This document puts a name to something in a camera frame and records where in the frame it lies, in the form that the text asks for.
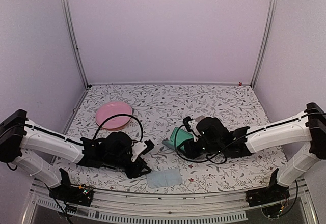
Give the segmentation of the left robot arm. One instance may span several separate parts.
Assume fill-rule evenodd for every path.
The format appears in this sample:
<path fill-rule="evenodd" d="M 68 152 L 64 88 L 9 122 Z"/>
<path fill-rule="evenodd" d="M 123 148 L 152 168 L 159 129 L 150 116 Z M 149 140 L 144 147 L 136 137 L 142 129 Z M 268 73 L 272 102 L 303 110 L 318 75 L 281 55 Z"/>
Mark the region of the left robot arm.
<path fill-rule="evenodd" d="M 41 180 L 70 201 L 76 191 L 64 171 L 50 165 L 37 153 L 43 152 L 90 168 L 122 169 L 128 178 L 151 172 L 141 158 L 153 149 L 153 142 L 132 140 L 126 133 L 112 132 L 105 138 L 73 138 L 44 128 L 19 109 L 1 122 L 1 162 L 19 167 Z"/>

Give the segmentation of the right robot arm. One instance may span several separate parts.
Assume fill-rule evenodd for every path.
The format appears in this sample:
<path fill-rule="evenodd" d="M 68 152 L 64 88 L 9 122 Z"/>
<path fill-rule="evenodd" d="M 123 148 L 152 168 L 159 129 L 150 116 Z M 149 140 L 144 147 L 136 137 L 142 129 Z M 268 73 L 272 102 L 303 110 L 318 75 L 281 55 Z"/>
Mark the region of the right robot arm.
<path fill-rule="evenodd" d="M 325 112 L 316 104 L 290 118 L 257 127 L 241 127 L 229 131 L 215 117 L 199 116 L 183 119 L 186 130 L 193 135 L 182 143 L 183 155 L 195 159 L 203 153 L 227 158 L 251 156 L 262 150 L 304 143 L 303 147 L 270 177 L 270 186 L 263 197 L 275 201 L 298 177 L 314 164 L 325 159 Z"/>

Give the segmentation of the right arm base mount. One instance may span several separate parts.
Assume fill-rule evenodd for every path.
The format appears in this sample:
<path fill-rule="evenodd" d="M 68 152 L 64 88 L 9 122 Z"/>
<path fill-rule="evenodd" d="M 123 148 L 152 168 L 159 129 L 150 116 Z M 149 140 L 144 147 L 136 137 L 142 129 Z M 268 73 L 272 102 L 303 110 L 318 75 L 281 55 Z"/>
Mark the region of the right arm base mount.
<path fill-rule="evenodd" d="M 277 173 L 279 169 L 273 171 L 270 176 L 267 187 L 248 190 L 246 192 L 246 201 L 250 207 L 269 204 L 276 201 L 284 200 L 285 203 L 276 206 L 264 207 L 262 213 L 270 219 L 279 218 L 286 213 L 285 209 L 289 204 L 289 187 L 283 187 L 278 184 Z"/>

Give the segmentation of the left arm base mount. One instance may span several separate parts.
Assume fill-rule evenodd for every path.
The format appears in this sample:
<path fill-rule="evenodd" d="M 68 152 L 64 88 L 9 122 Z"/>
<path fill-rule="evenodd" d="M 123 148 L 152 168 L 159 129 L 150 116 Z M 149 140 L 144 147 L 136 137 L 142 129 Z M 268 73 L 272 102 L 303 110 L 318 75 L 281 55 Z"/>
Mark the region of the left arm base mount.
<path fill-rule="evenodd" d="M 49 196 L 64 203 L 90 207 L 94 195 L 93 187 L 85 184 L 72 186 L 68 173 L 63 169 L 59 171 L 61 173 L 60 185 L 51 188 Z"/>

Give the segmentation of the grey glasses case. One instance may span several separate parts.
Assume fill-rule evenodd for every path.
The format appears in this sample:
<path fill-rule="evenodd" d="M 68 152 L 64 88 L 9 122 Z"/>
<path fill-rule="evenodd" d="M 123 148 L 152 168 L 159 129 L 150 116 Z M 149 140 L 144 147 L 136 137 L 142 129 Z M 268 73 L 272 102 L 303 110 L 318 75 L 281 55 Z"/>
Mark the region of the grey glasses case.
<path fill-rule="evenodd" d="M 202 119 L 204 119 L 205 118 L 205 116 L 203 116 L 203 115 L 201 115 L 201 116 L 198 116 L 198 117 L 196 117 L 195 118 L 195 121 L 196 122 L 200 122 Z"/>

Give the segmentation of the blue glasses case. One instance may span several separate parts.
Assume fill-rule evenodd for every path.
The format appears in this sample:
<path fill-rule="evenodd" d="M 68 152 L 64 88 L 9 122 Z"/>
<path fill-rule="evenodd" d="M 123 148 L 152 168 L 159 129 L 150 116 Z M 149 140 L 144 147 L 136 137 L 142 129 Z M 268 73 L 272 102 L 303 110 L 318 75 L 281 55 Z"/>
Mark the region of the blue glasses case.
<path fill-rule="evenodd" d="M 182 142 L 188 139 L 193 139 L 193 135 L 183 129 L 175 127 L 170 138 L 163 140 L 162 144 L 167 148 L 174 150 L 174 143 L 176 143 L 176 146 L 178 147 Z"/>

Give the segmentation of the small blue cleaning cloth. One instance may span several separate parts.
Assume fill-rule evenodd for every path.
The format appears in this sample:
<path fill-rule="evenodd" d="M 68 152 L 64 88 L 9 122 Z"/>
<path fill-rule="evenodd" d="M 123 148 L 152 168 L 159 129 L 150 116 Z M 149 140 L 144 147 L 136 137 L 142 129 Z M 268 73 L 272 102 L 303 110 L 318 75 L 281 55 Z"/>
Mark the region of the small blue cleaning cloth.
<path fill-rule="evenodd" d="M 146 179 L 148 187 L 152 189 L 176 186 L 183 182 L 179 169 L 152 171 L 146 175 Z"/>

